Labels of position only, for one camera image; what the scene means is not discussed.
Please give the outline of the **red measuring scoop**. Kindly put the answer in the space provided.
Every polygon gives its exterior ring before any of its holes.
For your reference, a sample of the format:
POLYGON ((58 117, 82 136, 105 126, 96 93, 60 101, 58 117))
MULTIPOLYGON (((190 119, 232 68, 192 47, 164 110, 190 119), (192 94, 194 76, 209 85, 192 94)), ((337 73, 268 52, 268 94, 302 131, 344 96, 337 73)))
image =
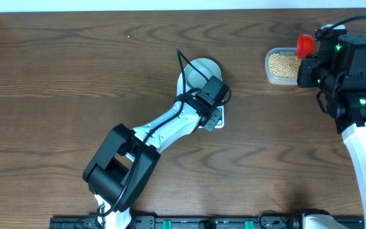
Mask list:
POLYGON ((308 54, 314 52, 314 39, 307 34, 301 34, 297 40, 297 58, 305 59, 308 54))

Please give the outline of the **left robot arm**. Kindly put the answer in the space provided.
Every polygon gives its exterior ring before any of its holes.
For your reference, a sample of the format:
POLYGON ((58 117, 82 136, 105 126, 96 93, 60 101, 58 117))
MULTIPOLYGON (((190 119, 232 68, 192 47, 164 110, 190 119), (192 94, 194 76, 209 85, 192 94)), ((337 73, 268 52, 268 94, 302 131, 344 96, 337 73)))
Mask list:
POLYGON ((170 110, 140 127, 116 125, 83 172, 97 202, 97 228, 126 228, 130 206, 144 190, 161 152, 198 127, 211 132, 231 89, 212 76, 202 88, 184 89, 170 110))

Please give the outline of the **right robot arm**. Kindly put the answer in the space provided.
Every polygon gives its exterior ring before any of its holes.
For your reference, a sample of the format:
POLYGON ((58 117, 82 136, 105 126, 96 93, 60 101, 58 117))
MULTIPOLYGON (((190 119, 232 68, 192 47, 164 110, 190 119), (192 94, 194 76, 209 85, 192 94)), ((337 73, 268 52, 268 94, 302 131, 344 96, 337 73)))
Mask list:
POLYGON ((297 85, 317 87, 323 113, 331 116, 353 162, 366 228, 366 36, 343 25, 325 25, 297 40, 297 85))

